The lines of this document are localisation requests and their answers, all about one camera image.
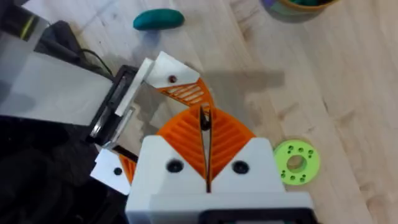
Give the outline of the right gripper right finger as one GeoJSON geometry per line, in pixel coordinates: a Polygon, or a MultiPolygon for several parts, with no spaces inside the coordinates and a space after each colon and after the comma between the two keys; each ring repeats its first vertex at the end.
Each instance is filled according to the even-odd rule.
{"type": "Polygon", "coordinates": [[[211,112],[208,180],[212,193],[285,192],[269,140],[216,108],[211,112]]]}

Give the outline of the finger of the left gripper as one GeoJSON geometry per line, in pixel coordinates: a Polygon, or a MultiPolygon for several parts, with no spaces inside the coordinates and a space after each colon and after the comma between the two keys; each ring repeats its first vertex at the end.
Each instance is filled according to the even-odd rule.
{"type": "Polygon", "coordinates": [[[176,58],[165,52],[160,52],[154,60],[145,82],[154,88],[168,88],[171,86],[195,83],[200,74],[176,58]]]}
{"type": "Polygon", "coordinates": [[[99,150],[90,176],[113,190],[129,195],[138,156],[117,144],[99,150]]]}

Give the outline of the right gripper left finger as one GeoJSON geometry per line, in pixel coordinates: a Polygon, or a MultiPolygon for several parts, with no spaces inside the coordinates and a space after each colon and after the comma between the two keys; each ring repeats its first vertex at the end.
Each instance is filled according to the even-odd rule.
{"type": "Polygon", "coordinates": [[[201,107],[188,108],[142,142],[131,198],[206,193],[201,107]]]}

